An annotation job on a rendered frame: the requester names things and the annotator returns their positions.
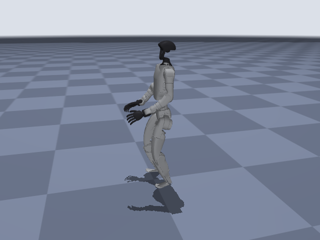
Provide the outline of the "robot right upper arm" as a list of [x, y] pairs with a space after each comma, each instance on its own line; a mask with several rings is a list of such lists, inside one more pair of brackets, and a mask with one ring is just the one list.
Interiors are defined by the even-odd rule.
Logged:
[[[158, 65], [158, 64], [157, 64]], [[156, 65], [156, 66], [157, 66]], [[156, 68], [156, 67], [155, 67]], [[151, 83], [150, 88], [154, 91], [154, 83]]]

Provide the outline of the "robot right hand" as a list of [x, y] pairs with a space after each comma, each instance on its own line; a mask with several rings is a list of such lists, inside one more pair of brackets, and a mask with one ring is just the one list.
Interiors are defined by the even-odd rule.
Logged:
[[128, 103], [126, 106], [124, 106], [124, 111], [129, 112], [130, 108], [135, 107], [137, 105], [140, 106], [142, 102], [143, 100], [140, 99], [140, 100], [136, 100], [135, 102]]

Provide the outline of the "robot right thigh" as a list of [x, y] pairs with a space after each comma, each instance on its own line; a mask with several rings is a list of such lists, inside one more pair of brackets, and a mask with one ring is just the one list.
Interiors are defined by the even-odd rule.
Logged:
[[154, 128], [156, 126], [158, 119], [155, 114], [152, 114], [151, 117], [149, 118], [145, 130], [144, 130], [144, 136], [143, 136], [143, 143], [144, 143], [144, 148], [147, 152], [151, 152], [151, 138], [154, 132]]

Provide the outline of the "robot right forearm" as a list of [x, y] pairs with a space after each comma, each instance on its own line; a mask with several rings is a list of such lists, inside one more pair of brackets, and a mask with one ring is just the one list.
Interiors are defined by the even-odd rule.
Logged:
[[154, 95], [154, 91], [150, 88], [148, 88], [147, 92], [140, 98], [139, 100], [142, 100], [142, 103], [139, 105], [143, 106], [150, 98]]

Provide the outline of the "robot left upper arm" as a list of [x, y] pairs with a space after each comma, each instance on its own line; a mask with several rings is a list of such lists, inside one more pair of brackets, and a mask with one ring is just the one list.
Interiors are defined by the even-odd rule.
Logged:
[[170, 97], [171, 97], [170, 102], [171, 102], [174, 98], [175, 71], [171, 68], [165, 68], [164, 72], [163, 72], [163, 77], [165, 79], [165, 89], [167, 91], [167, 94], [165, 94], [165, 95], [170, 95]]

